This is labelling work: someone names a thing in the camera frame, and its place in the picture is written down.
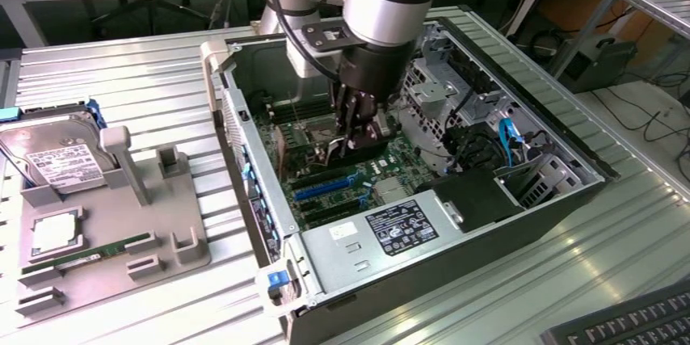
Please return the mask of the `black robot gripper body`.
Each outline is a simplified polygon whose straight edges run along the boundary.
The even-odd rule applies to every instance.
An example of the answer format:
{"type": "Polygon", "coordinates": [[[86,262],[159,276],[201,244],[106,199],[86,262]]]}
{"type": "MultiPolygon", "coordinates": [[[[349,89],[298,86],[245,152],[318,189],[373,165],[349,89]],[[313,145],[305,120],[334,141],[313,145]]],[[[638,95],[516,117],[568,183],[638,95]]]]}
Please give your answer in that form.
{"type": "Polygon", "coordinates": [[[342,52],[341,82],[385,102],[397,88],[413,57],[416,40],[396,47],[352,46],[342,52]]]}

